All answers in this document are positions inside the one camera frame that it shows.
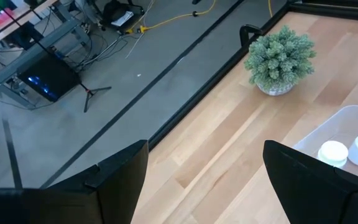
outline green plant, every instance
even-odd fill
[[[298,36],[288,26],[279,33],[259,37],[249,46],[250,56],[245,62],[246,69],[252,71],[249,82],[265,89],[298,84],[314,72],[309,61],[316,56],[313,46],[306,34]]]

